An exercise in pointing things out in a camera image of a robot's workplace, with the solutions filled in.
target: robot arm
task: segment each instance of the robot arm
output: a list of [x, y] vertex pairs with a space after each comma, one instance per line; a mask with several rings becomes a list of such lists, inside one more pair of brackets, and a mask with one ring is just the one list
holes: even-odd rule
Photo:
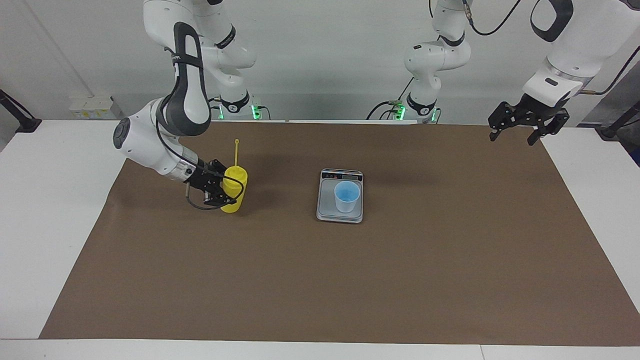
[[440, 35], [438, 40], [417, 44], [404, 56], [404, 65], [415, 78], [406, 98], [408, 118], [430, 118], [441, 87], [436, 73], [457, 69], [469, 61], [471, 47], [465, 39], [467, 24], [462, 0], [438, 0], [433, 13], [433, 29]]
[[[255, 56], [237, 41], [236, 31], [220, 7], [221, 0], [145, 1], [145, 29], [154, 41], [171, 52], [175, 85], [166, 97], [149, 102], [123, 119], [113, 134], [114, 146], [122, 154], [158, 174], [203, 191], [204, 204], [212, 209], [235, 203], [242, 192], [229, 197], [221, 187], [227, 168], [217, 160], [206, 163], [199, 159], [180, 144], [179, 138], [200, 135], [211, 123], [204, 81], [206, 64], [233, 71], [235, 61], [240, 58], [238, 53], [245, 54], [246, 62], [240, 66], [250, 67], [255, 62]], [[210, 49], [202, 46], [218, 37], [222, 41], [212, 43]], [[242, 84], [241, 76], [239, 79], [236, 84]]]
[[520, 102], [502, 102], [489, 117], [491, 141], [519, 125], [536, 129], [533, 145], [542, 136], [557, 134], [569, 119], [563, 106], [580, 94], [640, 26], [640, 0], [550, 0], [556, 11], [553, 25], [534, 32], [553, 43], [544, 64], [525, 84]]

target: digital scale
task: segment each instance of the digital scale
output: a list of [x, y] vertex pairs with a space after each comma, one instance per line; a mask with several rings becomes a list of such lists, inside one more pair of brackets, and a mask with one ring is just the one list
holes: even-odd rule
[[[362, 208], [364, 198], [364, 175], [355, 170], [339, 170], [326, 168], [320, 173], [320, 188], [318, 189], [318, 220], [331, 222], [347, 222], [359, 224], [362, 222]], [[360, 187], [360, 198], [356, 207], [350, 213], [341, 213], [335, 206], [335, 186], [342, 181], [352, 181]]]

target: plastic cup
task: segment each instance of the plastic cup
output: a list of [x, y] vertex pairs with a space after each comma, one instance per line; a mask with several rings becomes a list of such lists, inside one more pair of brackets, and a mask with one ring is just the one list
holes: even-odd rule
[[360, 187], [352, 181], [341, 181], [335, 185], [335, 206], [341, 213], [350, 213], [360, 198]]

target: yellow container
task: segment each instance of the yellow container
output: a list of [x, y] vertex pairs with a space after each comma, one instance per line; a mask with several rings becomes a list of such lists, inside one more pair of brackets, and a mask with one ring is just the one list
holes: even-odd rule
[[[228, 214], [233, 214], [236, 211], [240, 210], [240, 206], [242, 205], [242, 200], [244, 199], [244, 195], [246, 193], [246, 184], [247, 184], [247, 180], [249, 179], [249, 175], [247, 174], [245, 169], [235, 166], [235, 167], [228, 168], [227, 171], [225, 171], [225, 176], [230, 177], [232, 179], [236, 179], [244, 185], [244, 192], [238, 198], [237, 203], [223, 206], [221, 208], [222, 211]], [[240, 186], [240, 184], [238, 184], [233, 180], [224, 178], [222, 180], [222, 190], [224, 190], [225, 193], [229, 195], [229, 197], [236, 197], [242, 190], [242, 186]]]

